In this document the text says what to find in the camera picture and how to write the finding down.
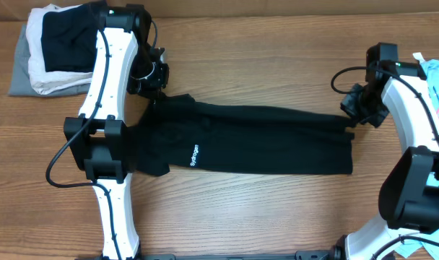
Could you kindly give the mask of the folded grey shirt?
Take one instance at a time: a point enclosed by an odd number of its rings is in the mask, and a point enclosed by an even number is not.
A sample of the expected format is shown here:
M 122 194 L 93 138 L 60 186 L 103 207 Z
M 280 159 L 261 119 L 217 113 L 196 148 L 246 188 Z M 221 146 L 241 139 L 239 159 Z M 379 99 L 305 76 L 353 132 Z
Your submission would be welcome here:
M 28 60 L 30 58 L 30 50 L 25 36 L 26 24 L 23 24 L 20 30 L 19 38 L 14 52 L 14 65 L 12 70 L 11 85 L 8 91 L 9 96 L 21 97 L 39 97 L 31 87 L 30 76 L 28 74 Z M 58 90 L 45 95 L 46 98 L 63 97 L 86 94 L 90 88 L 90 83 L 79 84 L 66 89 Z

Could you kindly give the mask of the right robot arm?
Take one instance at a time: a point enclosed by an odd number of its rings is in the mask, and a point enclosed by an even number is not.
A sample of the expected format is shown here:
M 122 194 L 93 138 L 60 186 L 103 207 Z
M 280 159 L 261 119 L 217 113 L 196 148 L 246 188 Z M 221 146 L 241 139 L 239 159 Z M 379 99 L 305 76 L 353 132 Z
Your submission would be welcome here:
M 373 59 L 362 67 L 365 86 L 346 92 L 342 108 L 374 126 L 392 116 L 402 156 L 381 186 L 378 214 L 342 236 L 326 259 L 392 259 L 409 241 L 439 248 L 429 236 L 439 231 L 439 118 L 427 75 L 418 63 Z

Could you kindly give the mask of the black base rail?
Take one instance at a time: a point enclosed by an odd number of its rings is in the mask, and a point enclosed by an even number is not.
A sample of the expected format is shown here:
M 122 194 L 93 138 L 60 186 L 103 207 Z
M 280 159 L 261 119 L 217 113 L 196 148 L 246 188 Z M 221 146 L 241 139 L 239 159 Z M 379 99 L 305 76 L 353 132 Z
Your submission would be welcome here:
M 329 251 L 296 251 L 295 253 L 175 256 L 174 254 L 145 255 L 143 260 L 327 260 Z

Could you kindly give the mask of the folded black shirt on stack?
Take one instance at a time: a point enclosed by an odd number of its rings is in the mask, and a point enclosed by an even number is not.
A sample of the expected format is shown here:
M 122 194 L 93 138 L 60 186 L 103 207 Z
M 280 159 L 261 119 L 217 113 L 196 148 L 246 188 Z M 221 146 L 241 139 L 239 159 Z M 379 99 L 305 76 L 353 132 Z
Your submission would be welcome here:
M 92 72 L 97 55 L 95 18 L 105 1 L 94 1 L 43 16 L 41 36 L 47 72 Z

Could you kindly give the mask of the light blue t-shirt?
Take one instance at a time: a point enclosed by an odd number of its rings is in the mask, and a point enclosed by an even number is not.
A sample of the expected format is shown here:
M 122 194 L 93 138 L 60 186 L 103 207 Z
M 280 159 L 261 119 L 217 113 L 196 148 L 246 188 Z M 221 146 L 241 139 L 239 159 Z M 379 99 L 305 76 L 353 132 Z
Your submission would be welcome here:
M 420 52 L 412 55 L 419 61 L 426 73 L 429 96 L 439 119 L 439 60 L 431 59 L 426 61 Z M 439 260 L 439 247 L 415 240 L 406 240 L 405 244 L 396 249 L 396 252 L 406 259 L 421 247 L 424 247 L 434 260 Z

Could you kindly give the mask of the folded beige shirt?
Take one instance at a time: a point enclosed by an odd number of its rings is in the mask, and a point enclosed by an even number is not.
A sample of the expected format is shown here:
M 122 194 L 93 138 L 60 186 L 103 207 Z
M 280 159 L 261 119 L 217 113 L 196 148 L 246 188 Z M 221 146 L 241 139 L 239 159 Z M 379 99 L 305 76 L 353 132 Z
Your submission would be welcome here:
M 78 6 L 80 5 L 61 8 L 50 4 L 44 8 L 34 8 L 30 12 L 25 31 L 30 50 L 28 74 L 32 88 L 40 95 L 47 95 L 58 90 L 91 82 L 93 71 L 86 73 L 64 71 L 47 72 L 43 60 L 41 44 L 43 16 L 48 12 L 62 12 Z

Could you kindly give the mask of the brown cardboard back panel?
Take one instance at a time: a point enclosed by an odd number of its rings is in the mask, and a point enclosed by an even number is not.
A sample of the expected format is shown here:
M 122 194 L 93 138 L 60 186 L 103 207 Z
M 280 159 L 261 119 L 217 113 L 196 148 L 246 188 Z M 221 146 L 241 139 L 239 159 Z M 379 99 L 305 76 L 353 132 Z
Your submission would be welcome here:
M 68 7 L 87 0 L 0 0 L 0 21 L 24 21 L 33 8 Z M 262 17 L 439 12 L 439 0 L 107 0 L 142 4 L 153 17 Z

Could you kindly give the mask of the black Sydrogen t-shirt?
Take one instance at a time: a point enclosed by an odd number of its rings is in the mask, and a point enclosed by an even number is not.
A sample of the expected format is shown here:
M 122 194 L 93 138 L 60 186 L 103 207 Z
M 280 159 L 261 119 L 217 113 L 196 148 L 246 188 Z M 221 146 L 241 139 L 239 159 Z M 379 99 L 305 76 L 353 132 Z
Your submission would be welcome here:
M 171 165 L 226 173 L 338 175 L 353 171 L 345 117 L 254 105 L 213 105 L 190 95 L 149 104 L 129 131 L 137 169 Z

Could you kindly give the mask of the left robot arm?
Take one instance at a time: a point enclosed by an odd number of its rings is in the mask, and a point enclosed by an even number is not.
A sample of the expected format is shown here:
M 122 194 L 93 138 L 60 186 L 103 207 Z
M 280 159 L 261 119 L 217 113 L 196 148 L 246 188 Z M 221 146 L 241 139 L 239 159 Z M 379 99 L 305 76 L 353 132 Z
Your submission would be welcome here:
M 148 41 L 156 24 L 143 5 L 90 4 L 89 10 L 97 22 L 97 57 L 78 116 L 64 122 L 64 146 L 97 197 L 104 235 L 100 259 L 141 259 L 131 205 L 136 140 L 125 123 L 125 100 L 128 94 L 160 98 L 169 66 L 165 49 Z

